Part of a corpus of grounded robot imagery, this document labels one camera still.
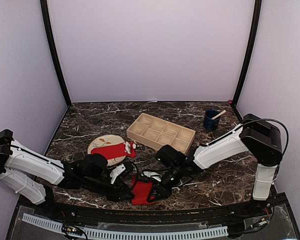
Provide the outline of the red santa sock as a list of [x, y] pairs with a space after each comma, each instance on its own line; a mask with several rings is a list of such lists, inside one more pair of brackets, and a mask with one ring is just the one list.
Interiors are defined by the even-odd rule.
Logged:
[[[136, 176], [132, 176], [132, 184], [136, 182]], [[134, 206], [143, 206], [143, 205], [153, 205], [154, 202], [148, 202], [147, 197], [153, 187], [153, 183], [150, 182], [143, 182], [137, 181], [136, 185], [134, 186], [132, 193], [134, 198], [131, 200], [132, 205]]]
[[137, 145], [133, 142], [124, 142], [116, 145], [109, 145], [109, 146], [103, 146], [103, 147], [98, 147], [94, 148], [91, 151], [91, 155], [94, 154], [99, 154], [104, 156], [107, 160], [112, 160], [115, 158], [120, 158], [120, 157], [131, 157], [134, 158], [136, 157], [136, 149]]

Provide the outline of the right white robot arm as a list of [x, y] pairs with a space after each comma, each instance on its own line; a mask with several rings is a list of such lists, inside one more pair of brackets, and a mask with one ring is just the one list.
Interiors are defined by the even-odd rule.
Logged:
[[252, 201], [245, 205], [245, 213], [256, 217], [265, 208], [271, 186], [275, 179], [287, 146], [282, 146], [281, 132], [276, 124], [284, 124], [276, 119], [259, 118], [250, 113], [242, 123], [218, 137], [201, 144], [188, 155], [170, 145], [164, 145], [156, 153], [167, 172], [155, 182], [146, 198], [148, 203], [170, 197], [173, 187], [183, 177], [190, 177], [212, 165], [243, 152], [250, 152], [257, 159]]

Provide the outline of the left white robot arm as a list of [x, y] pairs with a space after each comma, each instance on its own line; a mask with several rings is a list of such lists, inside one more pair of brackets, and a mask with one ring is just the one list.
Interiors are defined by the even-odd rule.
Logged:
[[85, 188], [103, 194], [113, 202], [132, 200], [133, 187], [120, 179], [125, 166], [107, 170], [108, 160], [101, 154], [88, 154], [72, 163], [55, 160], [28, 149], [13, 138], [13, 132], [0, 132], [0, 182], [21, 194], [50, 218], [57, 218], [60, 206], [53, 201], [53, 191], [32, 180], [39, 177], [63, 189]]

